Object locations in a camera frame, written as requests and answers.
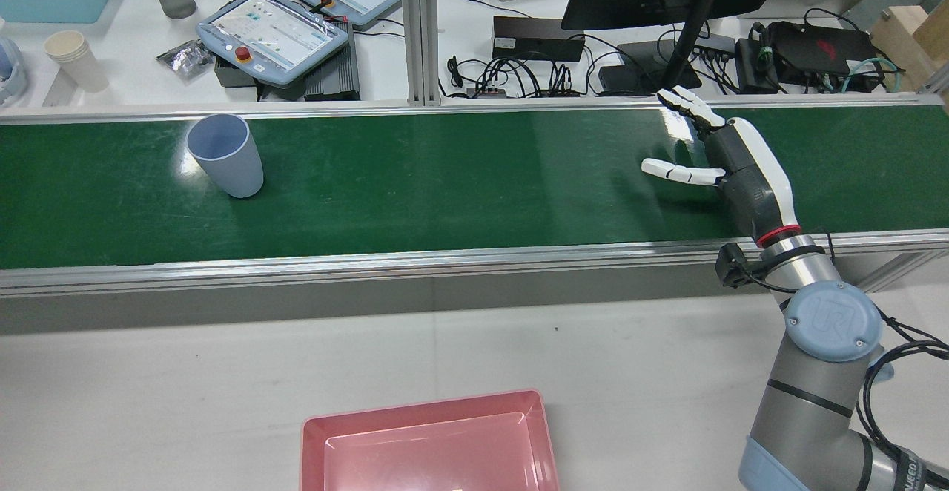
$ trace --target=plastic bag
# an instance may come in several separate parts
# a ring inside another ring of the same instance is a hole
[[[204,42],[194,39],[166,51],[155,60],[170,68],[181,81],[187,83],[214,65],[214,54],[204,46]]]

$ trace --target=green conveyor belt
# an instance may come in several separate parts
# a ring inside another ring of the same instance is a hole
[[[941,108],[722,113],[763,133],[805,228],[949,228]],[[248,200],[183,159],[188,125],[0,126],[0,268],[737,234],[714,190],[638,170],[694,154],[681,120],[657,110],[255,119],[265,184]]]

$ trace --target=ur logo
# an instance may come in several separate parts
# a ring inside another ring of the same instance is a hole
[[[810,322],[814,329],[827,335],[833,333],[840,341],[848,339],[850,323],[853,322],[856,313],[851,306],[833,300],[821,300],[816,309]]]
[[[827,57],[830,58],[830,61],[837,60],[837,48],[834,48],[830,42],[824,39],[817,39],[817,48],[821,48],[821,50],[827,54]]]

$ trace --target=paper cup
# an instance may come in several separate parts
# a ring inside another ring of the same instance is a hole
[[[44,49],[85,92],[101,92],[108,87],[102,66],[79,31],[54,33],[45,42]]]

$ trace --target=red ring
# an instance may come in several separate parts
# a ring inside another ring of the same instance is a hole
[[[777,228],[776,230],[768,231],[768,233],[761,235],[761,237],[759,237],[758,240],[755,241],[755,243],[758,245],[759,248],[763,248],[764,244],[768,242],[770,238],[774,237],[774,235],[777,235],[777,234],[783,234],[785,233],[785,231],[796,231],[797,234],[800,234],[801,226],[798,224],[789,224],[787,226],[781,226],[780,228]]]

